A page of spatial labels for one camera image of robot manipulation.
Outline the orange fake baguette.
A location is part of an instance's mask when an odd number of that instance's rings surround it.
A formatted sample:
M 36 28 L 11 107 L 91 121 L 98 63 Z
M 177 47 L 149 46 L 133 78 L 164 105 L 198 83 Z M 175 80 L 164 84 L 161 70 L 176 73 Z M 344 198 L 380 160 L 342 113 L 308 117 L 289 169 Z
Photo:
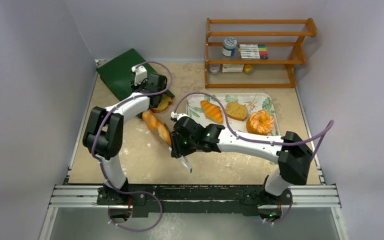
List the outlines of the orange fake baguette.
M 169 147 L 172 146 L 171 132 L 165 123 L 163 123 L 151 110 L 142 112 L 141 117 L 151 133 L 166 143 Z

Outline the brown fake bread slice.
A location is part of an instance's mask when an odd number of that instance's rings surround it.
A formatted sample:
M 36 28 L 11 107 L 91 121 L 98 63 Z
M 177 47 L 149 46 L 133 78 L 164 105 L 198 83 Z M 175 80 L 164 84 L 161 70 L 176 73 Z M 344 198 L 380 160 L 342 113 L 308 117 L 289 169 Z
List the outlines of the brown fake bread slice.
M 247 107 L 238 102 L 229 102 L 225 107 L 225 111 L 227 116 L 234 120 L 245 121 L 248 117 Z

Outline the orange fake croissant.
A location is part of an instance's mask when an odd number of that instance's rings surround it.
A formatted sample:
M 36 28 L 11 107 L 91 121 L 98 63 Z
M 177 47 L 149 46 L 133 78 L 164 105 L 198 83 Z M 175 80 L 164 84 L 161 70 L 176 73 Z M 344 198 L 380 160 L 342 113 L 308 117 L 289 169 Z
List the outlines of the orange fake croissant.
M 223 124 L 222 110 L 218 105 L 210 103 L 207 100 L 202 100 L 200 106 L 206 118 L 217 124 Z

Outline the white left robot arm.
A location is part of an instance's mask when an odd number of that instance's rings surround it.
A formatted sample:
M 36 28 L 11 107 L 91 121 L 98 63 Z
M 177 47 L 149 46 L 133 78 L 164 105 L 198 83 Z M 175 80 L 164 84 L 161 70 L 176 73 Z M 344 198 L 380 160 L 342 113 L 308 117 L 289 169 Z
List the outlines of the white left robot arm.
M 152 73 L 142 83 L 133 86 L 132 94 L 126 99 L 108 107 L 95 106 L 90 111 L 82 144 L 98 161 L 104 184 L 111 188 L 109 197 L 118 205 L 126 203 L 131 194 L 119 159 L 124 124 L 157 107 L 167 90 L 167 81 L 166 76 Z

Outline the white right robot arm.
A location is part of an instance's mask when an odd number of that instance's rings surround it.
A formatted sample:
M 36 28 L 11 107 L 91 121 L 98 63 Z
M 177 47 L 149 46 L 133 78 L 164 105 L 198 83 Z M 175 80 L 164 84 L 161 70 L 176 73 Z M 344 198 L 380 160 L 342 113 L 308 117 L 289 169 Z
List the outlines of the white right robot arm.
M 172 113 L 171 120 L 171 156 L 183 159 L 185 166 L 186 157 L 195 152 L 240 153 L 275 163 L 278 169 L 268 176 L 260 191 L 268 204 L 278 200 L 290 185 L 307 184 L 313 151 L 295 132 L 266 136 L 230 131 L 220 124 L 204 127 L 184 113 Z

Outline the orange fake bread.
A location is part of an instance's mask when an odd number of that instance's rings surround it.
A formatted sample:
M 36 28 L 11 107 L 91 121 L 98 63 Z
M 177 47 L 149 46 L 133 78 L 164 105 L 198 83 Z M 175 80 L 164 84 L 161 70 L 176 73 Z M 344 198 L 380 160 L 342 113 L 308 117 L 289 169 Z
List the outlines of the orange fake bread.
M 246 121 L 246 130 L 250 134 L 267 136 L 274 130 L 274 117 L 266 110 L 253 112 Z

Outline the green paper bag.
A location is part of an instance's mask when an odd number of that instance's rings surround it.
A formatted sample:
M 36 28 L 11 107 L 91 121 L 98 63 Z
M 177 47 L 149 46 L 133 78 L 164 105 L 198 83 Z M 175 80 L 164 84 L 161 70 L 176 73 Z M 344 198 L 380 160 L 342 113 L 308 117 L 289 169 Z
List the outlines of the green paper bag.
M 131 72 L 131 68 L 136 65 L 143 65 L 147 70 L 147 78 L 151 73 L 158 73 L 151 65 L 149 61 L 146 61 L 135 49 L 131 48 L 119 56 L 108 61 L 104 65 L 96 69 L 103 83 L 107 88 L 115 95 L 119 100 L 125 100 L 132 96 L 133 93 L 139 95 L 153 96 L 158 94 L 167 94 L 170 97 L 174 95 L 168 90 L 170 87 L 169 75 L 167 77 L 166 88 L 162 91 L 155 93 L 142 94 L 139 92 L 133 92 L 132 81 L 134 81 L 134 75 Z

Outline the metal tongs white grips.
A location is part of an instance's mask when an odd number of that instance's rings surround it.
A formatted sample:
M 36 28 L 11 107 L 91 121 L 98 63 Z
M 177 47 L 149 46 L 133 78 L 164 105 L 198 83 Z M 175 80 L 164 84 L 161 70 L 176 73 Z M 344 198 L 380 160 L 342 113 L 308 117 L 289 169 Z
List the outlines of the metal tongs white grips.
M 163 138 L 159 135 L 159 133 L 156 129 L 152 131 L 152 134 L 154 135 L 154 137 L 156 137 L 156 139 L 160 143 L 162 143 L 163 148 L 168 150 L 171 153 L 172 148 L 163 140 Z M 192 173 L 193 167 L 192 167 L 191 163 L 188 161 L 186 156 L 178 157 L 176 159 L 183 165 L 183 167 L 185 169 L 187 169 L 189 171 L 189 173 Z

